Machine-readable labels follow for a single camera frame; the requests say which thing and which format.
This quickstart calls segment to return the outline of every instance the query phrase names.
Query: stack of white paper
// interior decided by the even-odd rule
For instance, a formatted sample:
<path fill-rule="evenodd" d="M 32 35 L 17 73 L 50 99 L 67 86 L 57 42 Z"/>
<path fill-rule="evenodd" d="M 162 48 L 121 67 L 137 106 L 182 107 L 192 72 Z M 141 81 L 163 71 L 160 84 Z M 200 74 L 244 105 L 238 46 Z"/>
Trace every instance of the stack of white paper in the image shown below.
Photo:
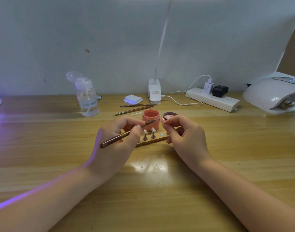
<path fill-rule="evenodd" d="M 137 96 L 131 94 L 131 95 L 126 96 L 123 101 L 124 101 L 124 103 L 129 103 L 129 104 L 133 105 L 133 104 L 138 104 L 138 103 L 142 102 L 143 99 L 141 97 L 137 97 Z"/>

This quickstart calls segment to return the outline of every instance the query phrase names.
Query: white power strip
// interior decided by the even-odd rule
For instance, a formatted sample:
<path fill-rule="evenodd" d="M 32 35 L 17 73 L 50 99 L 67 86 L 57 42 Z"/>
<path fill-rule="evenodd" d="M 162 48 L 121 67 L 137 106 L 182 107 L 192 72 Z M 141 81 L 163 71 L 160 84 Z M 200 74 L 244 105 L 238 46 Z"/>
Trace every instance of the white power strip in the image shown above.
<path fill-rule="evenodd" d="M 215 97 L 212 94 L 205 94 L 203 93 L 203 89 L 199 88 L 192 88 L 190 90 L 186 91 L 186 97 L 189 98 L 195 98 L 199 101 L 202 101 L 203 103 L 206 103 L 208 105 L 211 105 L 213 107 L 217 107 L 219 109 L 222 109 L 224 111 L 232 112 L 233 110 L 237 110 L 237 105 L 240 102 L 240 100 L 222 96 L 222 97 Z"/>

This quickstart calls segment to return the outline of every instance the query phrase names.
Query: white wall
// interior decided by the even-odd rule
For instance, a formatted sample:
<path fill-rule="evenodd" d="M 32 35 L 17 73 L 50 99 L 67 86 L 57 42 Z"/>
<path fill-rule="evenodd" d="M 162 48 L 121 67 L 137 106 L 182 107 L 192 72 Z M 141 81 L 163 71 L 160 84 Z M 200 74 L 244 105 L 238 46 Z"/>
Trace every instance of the white wall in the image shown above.
<path fill-rule="evenodd" d="M 146 92 L 167 3 L 0 0 L 0 95 L 73 94 L 72 70 L 99 94 Z M 295 0 L 173 0 L 162 90 L 186 89 L 201 74 L 245 89 L 275 71 L 294 27 Z"/>

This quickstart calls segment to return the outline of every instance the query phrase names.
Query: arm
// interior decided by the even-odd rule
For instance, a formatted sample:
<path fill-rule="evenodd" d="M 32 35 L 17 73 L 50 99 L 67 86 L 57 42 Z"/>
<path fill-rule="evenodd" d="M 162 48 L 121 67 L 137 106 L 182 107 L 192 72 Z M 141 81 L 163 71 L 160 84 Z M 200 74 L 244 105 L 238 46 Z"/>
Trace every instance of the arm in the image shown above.
<path fill-rule="evenodd" d="M 142 120 L 119 118 L 99 129 L 90 159 L 72 171 L 0 204 L 0 231 L 48 231 L 77 203 L 119 171 L 141 135 Z M 99 145 L 134 126 L 124 142 Z"/>
<path fill-rule="evenodd" d="M 167 143 L 173 144 L 181 159 L 250 232 L 295 232 L 295 209 L 215 161 L 208 151 L 202 127 L 184 116 L 162 123 L 170 135 Z"/>

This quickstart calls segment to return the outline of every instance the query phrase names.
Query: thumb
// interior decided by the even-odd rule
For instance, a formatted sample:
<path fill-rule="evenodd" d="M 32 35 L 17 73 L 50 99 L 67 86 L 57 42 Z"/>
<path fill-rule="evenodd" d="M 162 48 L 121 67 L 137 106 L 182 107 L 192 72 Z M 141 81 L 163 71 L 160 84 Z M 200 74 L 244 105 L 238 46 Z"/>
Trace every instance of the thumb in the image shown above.
<path fill-rule="evenodd" d="M 172 142 L 181 137 L 179 133 L 175 130 L 175 128 L 173 128 L 171 125 L 163 124 L 163 128 L 169 134 Z"/>
<path fill-rule="evenodd" d="M 123 145 L 123 148 L 128 149 L 129 151 L 133 151 L 136 147 L 138 141 L 140 140 L 142 133 L 142 128 L 140 125 L 134 126 L 128 137 L 121 143 Z"/>

